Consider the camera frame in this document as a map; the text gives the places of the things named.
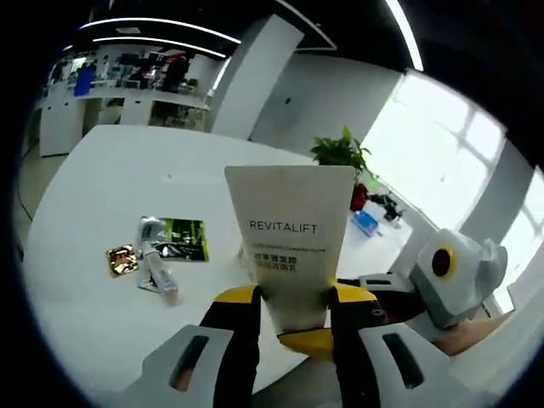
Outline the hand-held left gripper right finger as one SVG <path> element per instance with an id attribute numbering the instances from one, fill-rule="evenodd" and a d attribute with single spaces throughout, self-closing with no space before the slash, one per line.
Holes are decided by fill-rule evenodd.
<path id="1" fill-rule="evenodd" d="M 332 360 L 345 407 L 424 407 L 445 397 L 449 359 L 405 323 L 378 325 L 360 286 L 329 291 Z"/>

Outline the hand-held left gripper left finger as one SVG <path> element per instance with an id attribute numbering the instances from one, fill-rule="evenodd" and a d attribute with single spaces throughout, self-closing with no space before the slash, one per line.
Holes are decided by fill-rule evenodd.
<path id="1" fill-rule="evenodd" d="M 261 291 L 238 286 L 215 297 L 144 359 L 143 407 L 248 407 L 259 362 Z"/>

